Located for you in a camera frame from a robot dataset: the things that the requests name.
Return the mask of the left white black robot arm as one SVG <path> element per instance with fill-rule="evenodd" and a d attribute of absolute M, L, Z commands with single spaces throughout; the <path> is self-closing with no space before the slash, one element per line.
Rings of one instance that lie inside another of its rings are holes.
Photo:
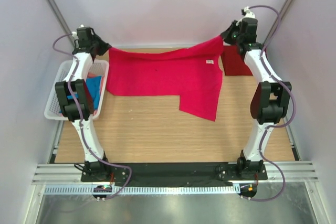
<path fill-rule="evenodd" d="M 74 164 L 74 167 L 82 172 L 83 182 L 106 182 L 111 177 L 112 168 L 93 125 L 93 114 L 98 110 L 94 109 L 87 77 L 95 58 L 108 52 L 111 45 L 89 26 L 80 25 L 67 36 L 75 39 L 75 47 L 69 54 L 72 64 L 66 77 L 55 83 L 55 92 L 60 112 L 76 129 L 84 150 L 84 163 Z"/>

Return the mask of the magenta pink t shirt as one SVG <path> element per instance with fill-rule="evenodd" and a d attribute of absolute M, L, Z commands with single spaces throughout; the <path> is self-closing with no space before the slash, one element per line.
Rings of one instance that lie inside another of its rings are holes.
<path fill-rule="evenodd" d="M 117 96 L 178 96 L 180 111 L 215 121 L 223 80 L 218 60 L 223 50 L 220 36 L 162 53 L 112 47 L 106 89 Z"/>

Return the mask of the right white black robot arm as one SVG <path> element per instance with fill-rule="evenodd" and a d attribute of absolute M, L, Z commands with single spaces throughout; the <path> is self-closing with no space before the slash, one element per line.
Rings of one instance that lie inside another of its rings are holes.
<path fill-rule="evenodd" d="M 257 81 L 257 88 L 250 103 L 254 126 L 249 140 L 241 151 L 236 164 L 227 164 L 224 171 L 232 179 L 266 179 L 264 152 L 274 128 L 288 111 L 291 83 L 282 82 L 267 60 L 262 45 L 257 42 L 258 20 L 244 17 L 235 20 L 221 34 L 223 41 L 236 45 L 238 54 Z"/>

